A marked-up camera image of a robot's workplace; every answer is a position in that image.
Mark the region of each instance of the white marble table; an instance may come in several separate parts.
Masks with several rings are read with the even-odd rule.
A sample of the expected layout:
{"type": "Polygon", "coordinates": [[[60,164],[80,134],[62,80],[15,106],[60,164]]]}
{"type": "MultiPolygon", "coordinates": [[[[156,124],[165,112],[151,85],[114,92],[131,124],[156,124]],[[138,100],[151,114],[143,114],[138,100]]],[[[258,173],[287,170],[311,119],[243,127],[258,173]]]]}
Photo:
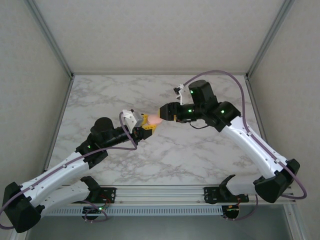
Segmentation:
{"type": "MultiPolygon", "coordinates": [[[[90,133],[100,117],[120,126],[123,109],[156,114],[159,107],[176,101],[173,88],[189,75],[79,75],[75,77],[49,168],[69,156],[90,133]]],[[[248,123],[258,131],[243,76],[248,123]]],[[[238,86],[228,76],[208,75],[218,101],[229,101],[241,111],[238,86]]],[[[258,172],[252,161],[214,128],[193,129],[188,124],[164,121],[155,134],[141,141],[136,151],[110,150],[109,156],[88,171],[101,185],[202,185],[219,184],[230,174],[258,172]]]]}

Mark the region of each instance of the purple cable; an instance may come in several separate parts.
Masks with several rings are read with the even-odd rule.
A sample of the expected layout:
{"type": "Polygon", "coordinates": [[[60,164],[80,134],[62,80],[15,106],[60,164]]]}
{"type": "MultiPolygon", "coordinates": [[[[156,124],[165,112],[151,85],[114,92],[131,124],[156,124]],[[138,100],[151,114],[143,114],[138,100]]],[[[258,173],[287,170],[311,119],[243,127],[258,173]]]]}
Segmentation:
{"type": "Polygon", "coordinates": [[[242,217],[237,217],[237,218],[223,217],[223,218],[227,221],[240,221],[243,219],[247,219],[247,218],[251,217],[257,211],[257,208],[258,208],[258,196],[255,195],[255,206],[254,206],[254,209],[252,210],[252,212],[250,212],[249,214],[242,216],[242,217]]]}
{"type": "Polygon", "coordinates": [[[96,206],[95,204],[93,204],[92,202],[89,202],[89,201],[87,201],[87,200],[82,200],[81,202],[84,202],[84,203],[86,203],[86,204],[90,204],[90,205],[93,207],[93,208],[89,209],[88,211],[86,211],[86,213],[85,213],[85,215],[84,215],[84,220],[85,220],[85,221],[90,221],[90,222],[93,224],[93,223],[105,222],[105,221],[108,220],[108,216],[107,216],[106,212],[105,212],[105,211],[101,211],[101,210],[98,208],[98,206],[96,206]],[[98,210],[99,212],[102,212],[103,215],[105,216],[105,218],[104,218],[104,219],[101,219],[101,220],[88,220],[88,219],[87,219],[87,215],[88,215],[88,213],[90,213],[93,209],[96,209],[96,210],[98,210]]]}
{"type": "MultiPolygon", "coordinates": [[[[235,76],[233,76],[231,73],[227,72],[227,71],[222,71],[222,70],[211,70],[211,71],[205,71],[202,73],[199,73],[198,75],[194,76],[193,78],[189,79],[188,81],[186,81],[183,85],[186,86],[187,84],[189,84],[190,82],[192,82],[193,80],[197,79],[198,77],[201,77],[203,75],[208,75],[208,74],[215,74],[215,73],[219,73],[219,74],[224,74],[229,76],[230,78],[232,78],[235,83],[238,85],[238,87],[240,88],[240,92],[241,92],[241,101],[242,101],[242,121],[243,121],[243,125],[245,130],[247,131],[247,133],[250,132],[248,125],[247,125],[247,120],[246,120],[246,103],[245,103],[245,93],[244,90],[240,84],[240,82],[235,78],[235,76]]],[[[266,146],[264,146],[253,134],[250,135],[252,137],[252,139],[267,153],[270,155],[270,157],[274,160],[277,160],[277,157],[268,149],[266,148],[266,146]]],[[[301,200],[301,199],[305,199],[307,197],[307,190],[306,188],[303,186],[303,184],[301,183],[301,181],[299,180],[299,178],[294,175],[294,173],[287,167],[285,166],[282,162],[277,162],[281,167],[283,167],[291,176],[292,178],[295,180],[295,182],[299,185],[299,187],[301,188],[303,195],[302,196],[290,196],[290,195],[284,195],[282,194],[281,197],[284,198],[288,198],[288,199],[294,199],[294,200],[301,200]]]]}
{"type": "MultiPolygon", "coordinates": [[[[120,121],[120,125],[124,131],[124,133],[126,134],[126,136],[128,137],[128,139],[132,142],[132,145],[133,145],[133,148],[129,148],[129,147],[119,147],[119,146],[111,146],[111,147],[105,147],[105,148],[101,148],[101,149],[98,149],[98,150],[94,150],[92,152],[89,152],[87,154],[84,154],[82,156],[78,156],[76,157],[75,159],[72,159],[71,161],[67,162],[65,165],[68,166],[72,163],[74,163],[75,161],[78,161],[80,159],[83,159],[85,157],[88,157],[92,154],[95,154],[95,153],[98,153],[98,152],[101,152],[101,151],[106,151],[106,150],[113,150],[113,149],[117,149],[117,150],[129,150],[129,151],[134,151],[134,150],[137,150],[137,145],[135,143],[135,141],[132,139],[132,137],[130,136],[130,133],[128,132],[128,130],[126,129],[123,121],[122,121],[122,115],[123,115],[123,112],[120,112],[119,114],[119,121],[120,121]]],[[[33,188],[35,186],[37,186],[38,184],[40,184],[41,182],[43,182],[44,180],[46,180],[48,177],[52,176],[53,174],[55,174],[56,172],[58,172],[59,170],[63,169],[64,167],[63,166],[60,166],[58,167],[57,169],[53,170],[52,172],[48,173],[48,175],[44,176],[43,178],[39,179],[38,181],[36,181],[34,184],[30,185],[32,186],[33,188]]],[[[30,190],[30,187],[27,187],[26,189],[22,190],[21,192],[18,192],[16,195],[14,195],[12,198],[10,198],[1,208],[0,208],[0,216],[1,214],[4,212],[4,210],[6,209],[6,207],[13,201],[15,200],[17,197],[19,197],[20,195],[24,194],[25,192],[29,191],[30,190]]],[[[3,226],[1,223],[0,223],[0,229],[4,229],[4,230],[10,230],[10,229],[13,229],[14,227],[13,226],[3,226]]]]}

